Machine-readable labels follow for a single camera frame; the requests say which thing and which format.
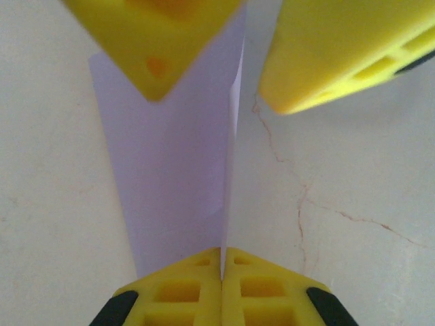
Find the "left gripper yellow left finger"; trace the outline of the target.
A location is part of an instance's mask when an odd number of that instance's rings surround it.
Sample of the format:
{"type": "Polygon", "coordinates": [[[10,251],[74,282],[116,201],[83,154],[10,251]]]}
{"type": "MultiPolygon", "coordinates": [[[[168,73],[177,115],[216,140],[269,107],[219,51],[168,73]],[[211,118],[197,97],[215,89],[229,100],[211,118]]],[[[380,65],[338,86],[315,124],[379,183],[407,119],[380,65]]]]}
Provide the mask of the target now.
{"type": "Polygon", "coordinates": [[[91,325],[221,325],[220,248],[119,288],[91,325]]]}

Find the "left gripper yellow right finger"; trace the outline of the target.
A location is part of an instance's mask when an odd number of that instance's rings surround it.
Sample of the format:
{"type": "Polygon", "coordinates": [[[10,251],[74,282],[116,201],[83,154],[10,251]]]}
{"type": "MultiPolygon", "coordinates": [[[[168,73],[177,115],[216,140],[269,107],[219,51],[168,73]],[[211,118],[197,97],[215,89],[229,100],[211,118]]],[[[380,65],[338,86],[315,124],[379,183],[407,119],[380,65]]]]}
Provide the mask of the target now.
{"type": "Polygon", "coordinates": [[[323,283],[228,247],[223,325],[349,325],[350,313],[323,283]]]}

